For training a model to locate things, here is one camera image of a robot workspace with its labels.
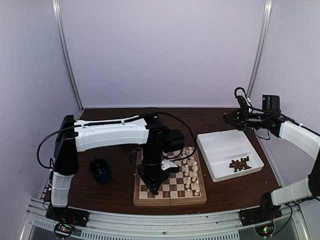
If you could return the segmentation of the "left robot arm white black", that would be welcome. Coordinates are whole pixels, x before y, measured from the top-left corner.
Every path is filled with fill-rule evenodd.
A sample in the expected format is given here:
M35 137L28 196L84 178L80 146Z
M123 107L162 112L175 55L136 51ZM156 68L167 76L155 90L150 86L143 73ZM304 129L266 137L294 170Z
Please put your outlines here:
M138 174L147 189L158 195L170 173L179 170L164 154L182 151L185 147L183 133L170 129L157 112L98 121L75 120L73 115L66 115L60 129L43 138L38 147L53 136L56 136L53 161L42 167L53 172L50 205L53 215L61 222L72 218L72 211L67 207L68 197L72 178L79 170L80 152L118 145L141 146Z

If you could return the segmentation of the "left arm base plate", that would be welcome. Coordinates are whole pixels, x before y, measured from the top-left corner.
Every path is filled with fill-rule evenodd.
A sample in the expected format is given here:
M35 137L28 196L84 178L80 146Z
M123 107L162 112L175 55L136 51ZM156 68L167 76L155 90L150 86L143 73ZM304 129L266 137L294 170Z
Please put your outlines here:
M64 224L86 227L89 220L89 212L69 207L50 207L45 217Z

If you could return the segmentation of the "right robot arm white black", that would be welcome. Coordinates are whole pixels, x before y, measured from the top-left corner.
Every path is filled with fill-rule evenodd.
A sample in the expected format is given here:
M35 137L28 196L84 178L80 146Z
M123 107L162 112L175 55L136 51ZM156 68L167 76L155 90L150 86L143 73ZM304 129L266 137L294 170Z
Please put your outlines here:
M256 210L259 220L268 220L280 206L320 199L320 135L284 115L278 95L263 95L262 108L253 107L246 94L235 94L239 108L223 116L223 121L239 131L265 129L284 143L280 144L285 163L298 154L313 161L311 172L301 180L267 192Z

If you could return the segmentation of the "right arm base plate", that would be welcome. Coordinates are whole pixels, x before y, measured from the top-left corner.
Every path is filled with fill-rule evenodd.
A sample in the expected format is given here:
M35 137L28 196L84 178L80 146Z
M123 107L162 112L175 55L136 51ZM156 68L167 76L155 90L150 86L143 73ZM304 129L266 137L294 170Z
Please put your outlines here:
M239 211L239 218L243 226L256 225L259 223L271 221L282 216L281 210L276 207L272 209L262 209L255 207L242 209Z

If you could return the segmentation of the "wooden chess board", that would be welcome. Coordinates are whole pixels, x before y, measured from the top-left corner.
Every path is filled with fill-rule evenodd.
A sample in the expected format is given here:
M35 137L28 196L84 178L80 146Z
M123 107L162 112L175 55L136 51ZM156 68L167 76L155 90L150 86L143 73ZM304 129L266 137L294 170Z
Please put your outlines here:
M179 159L175 162L179 166L179 172L181 170L180 160L183 157L189 156L194 150L194 147L187 146L184 148L182 154L178 151L166 153L165 156L175 157ZM141 180L139 174L135 175L134 181L134 193L133 193L133 204L135 206L185 206L185 205L198 205L207 202L207 194L205 189L205 183L203 179L203 173L201 168L201 163L199 160L199 155L197 153L200 170L199 170L199 180L200 180L200 197L184 197L184 186L183 181L177 177L182 174L171 173L168 180L164 181L159 188L158 195L153 195Z

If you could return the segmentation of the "white plastic compartment tray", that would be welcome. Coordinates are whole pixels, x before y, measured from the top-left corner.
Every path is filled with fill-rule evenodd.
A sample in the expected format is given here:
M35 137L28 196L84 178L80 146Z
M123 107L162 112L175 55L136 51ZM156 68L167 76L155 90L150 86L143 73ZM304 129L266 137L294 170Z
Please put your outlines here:
M259 172L264 163L244 132L225 130L197 135L197 145L214 183ZM234 172L232 160L249 156L251 169Z

